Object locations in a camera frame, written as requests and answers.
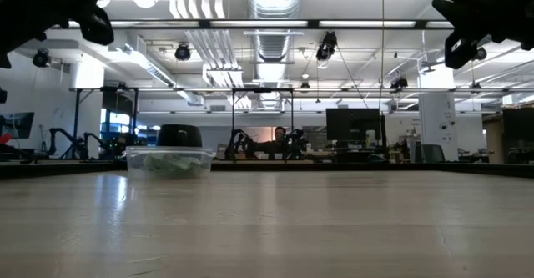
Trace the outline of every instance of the wooden table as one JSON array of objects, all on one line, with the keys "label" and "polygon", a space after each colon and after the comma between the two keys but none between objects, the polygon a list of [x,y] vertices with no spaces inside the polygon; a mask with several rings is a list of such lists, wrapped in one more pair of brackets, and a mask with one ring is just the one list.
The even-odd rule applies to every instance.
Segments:
[{"label": "wooden table", "polygon": [[528,277],[534,183],[442,172],[0,182],[0,277]]}]

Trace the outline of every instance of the silver duct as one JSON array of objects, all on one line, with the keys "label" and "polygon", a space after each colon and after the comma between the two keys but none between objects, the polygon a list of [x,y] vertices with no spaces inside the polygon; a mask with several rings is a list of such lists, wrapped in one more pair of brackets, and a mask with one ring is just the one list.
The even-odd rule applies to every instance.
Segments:
[{"label": "silver duct", "polygon": [[[253,19],[294,19],[300,9],[300,0],[249,0],[250,16]],[[257,73],[266,83],[278,83],[285,73],[285,65],[290,49],[291,36],[255,36],[257,52]],[[262,94],[264,105],[273,107],[273,94]]]}]

